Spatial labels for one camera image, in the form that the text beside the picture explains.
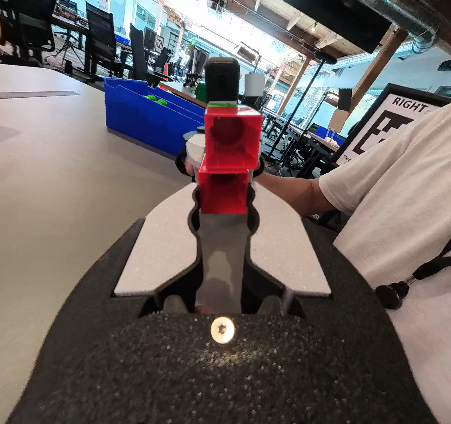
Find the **black framed sign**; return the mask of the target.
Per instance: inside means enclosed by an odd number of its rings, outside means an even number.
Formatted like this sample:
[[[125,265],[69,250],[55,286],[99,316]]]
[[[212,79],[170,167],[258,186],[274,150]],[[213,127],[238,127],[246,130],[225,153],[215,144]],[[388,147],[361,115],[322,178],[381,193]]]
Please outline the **black framed sign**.
[[[391,137],[400,128],[448,105],[450,101],[450,96],[441,96],[393,83],[387,84],[332,156],[330,168],[335,169],[350,162]]]

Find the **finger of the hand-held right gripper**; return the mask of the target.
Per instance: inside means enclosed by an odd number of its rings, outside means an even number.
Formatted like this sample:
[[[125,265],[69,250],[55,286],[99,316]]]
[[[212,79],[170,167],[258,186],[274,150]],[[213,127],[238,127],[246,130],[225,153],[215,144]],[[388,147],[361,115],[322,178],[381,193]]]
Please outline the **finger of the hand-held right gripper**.
[[[183,134],[187,157],[192,165],[201,165],[205,155],[205,133],[188,132]]]

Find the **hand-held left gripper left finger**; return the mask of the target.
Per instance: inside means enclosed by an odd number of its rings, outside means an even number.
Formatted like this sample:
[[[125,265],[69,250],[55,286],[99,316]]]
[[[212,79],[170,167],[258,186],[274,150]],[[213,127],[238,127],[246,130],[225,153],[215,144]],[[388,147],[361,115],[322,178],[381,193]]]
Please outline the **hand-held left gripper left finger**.
[[[146,217],[115,286],[116,297],[146,296],[161,310],[179,296],[193,312],[203,281],[198,186],[190,183]]]

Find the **blue plastic bin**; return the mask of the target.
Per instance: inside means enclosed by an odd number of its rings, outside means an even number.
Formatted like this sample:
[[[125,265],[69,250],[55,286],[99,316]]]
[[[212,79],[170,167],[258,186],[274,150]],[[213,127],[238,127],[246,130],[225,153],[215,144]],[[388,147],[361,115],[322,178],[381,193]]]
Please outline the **blue plastic bin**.
[[[105,94],[115,94],[119,97],[125,97],[127,93],[134,93],[135,95],[148,96],[153,95],[157,99],[166,100],[168,106],[170,104],[175,106],[178,112],[187,113],[188,111],[195,114],[203,120],[205,109],[199,105],[196,105],[176,94],[166,91],[160,87],[152,88],[146,81],[139,81],[134,79],[124,78],[106,78],[104,80]]]
[[[127,93],[125,97],[105,94],[106,126],[170,155],[184,147],[183,134],[196,131],[202,120],[191,112],[178,112],[175,106],[162,106],[145,96]]]

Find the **person's right forearm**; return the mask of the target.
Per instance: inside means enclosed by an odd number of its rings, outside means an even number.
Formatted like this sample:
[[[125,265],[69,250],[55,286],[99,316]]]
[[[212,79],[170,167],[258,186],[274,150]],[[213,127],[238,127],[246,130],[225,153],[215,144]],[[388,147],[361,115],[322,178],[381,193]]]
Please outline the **person's right forearm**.
[[[278,177],[261,173],[256,182],[288,203],[303,218],[335,210],[324,196],[319,179]]]

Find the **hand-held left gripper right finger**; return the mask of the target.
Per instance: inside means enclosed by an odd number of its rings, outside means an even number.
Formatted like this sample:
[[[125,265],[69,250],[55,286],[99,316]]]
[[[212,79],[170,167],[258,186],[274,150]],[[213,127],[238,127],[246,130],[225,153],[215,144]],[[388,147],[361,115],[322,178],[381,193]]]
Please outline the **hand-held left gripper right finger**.
[[[301,217],[260,184],[250,184],[242,276],[242,312],[278,297],[284,313],[302,313],[299,297],[330,298],[331,289]]]

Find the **black office chair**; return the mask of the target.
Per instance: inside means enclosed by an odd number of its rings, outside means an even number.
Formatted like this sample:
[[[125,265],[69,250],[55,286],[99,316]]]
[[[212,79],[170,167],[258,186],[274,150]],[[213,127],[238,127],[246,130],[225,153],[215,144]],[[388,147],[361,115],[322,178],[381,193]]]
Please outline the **black office chair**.
[[[86,2],[89,28],[89,53],[91,56],[90,73],[97,73],[100,65],[109,71],[109,76],[121,78],[124,65],[116,59],[116,36],[114,19],[111,13],[101,10]]]
[[[130,24],[129,28],[133,59],[132,78],[139,81],[146,81],[149,86],[155,87],[155,76],[154,74],[148,72],[148,64],[145,60],[143,32],[134,27],[132,24]]]
[[[57,0],[16,0],[14,17],[18,27],[20,47],[29,52],[39,64],[42,53],[55,49],[52,16]]]

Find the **red single-stud toy block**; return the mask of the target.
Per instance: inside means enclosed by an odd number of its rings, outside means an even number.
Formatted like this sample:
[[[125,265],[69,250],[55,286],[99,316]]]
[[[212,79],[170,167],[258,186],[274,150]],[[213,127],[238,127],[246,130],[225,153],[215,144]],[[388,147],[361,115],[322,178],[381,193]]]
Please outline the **red single-stud toy block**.
[[[246,105],[208,105],[205,166],[210,174],[240,174],[257,167],[262,115]]]
[[[198,170],[200,210],[203,214],[247,213],[249,172],[212,173],[203,158]]]

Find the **wooden table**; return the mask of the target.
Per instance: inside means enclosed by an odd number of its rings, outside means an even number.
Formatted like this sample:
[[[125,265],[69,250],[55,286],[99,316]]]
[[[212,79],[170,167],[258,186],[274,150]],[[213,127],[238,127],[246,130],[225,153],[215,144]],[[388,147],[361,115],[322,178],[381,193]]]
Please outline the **wooden table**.
[[[203,107],[204,109],[206,108],[206,103],[197,99],[190,88],[185,87],[182,82],[160,81],[159,87],[195,105]]]

